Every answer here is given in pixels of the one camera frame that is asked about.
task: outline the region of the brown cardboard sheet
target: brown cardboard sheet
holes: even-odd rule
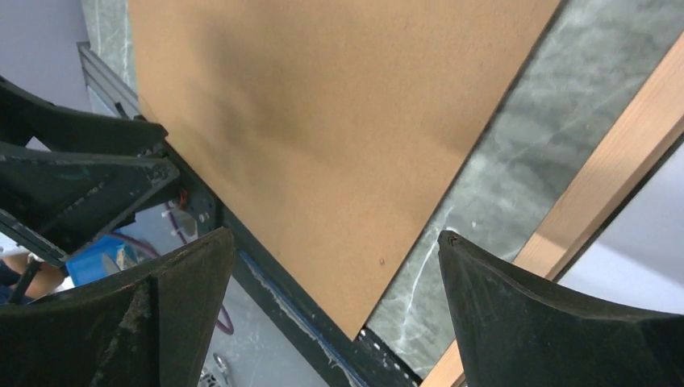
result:
[[[140,105],[350,337],[557,0],[130,0]]]

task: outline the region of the gray floor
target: gray floor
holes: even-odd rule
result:
[[[93,50],[136,89],[126,0],[82,0]],[[513,260],[684,30],[684,0],[569,0],[368,325],[419,375],[453,341],[436,259],[451,228]]]

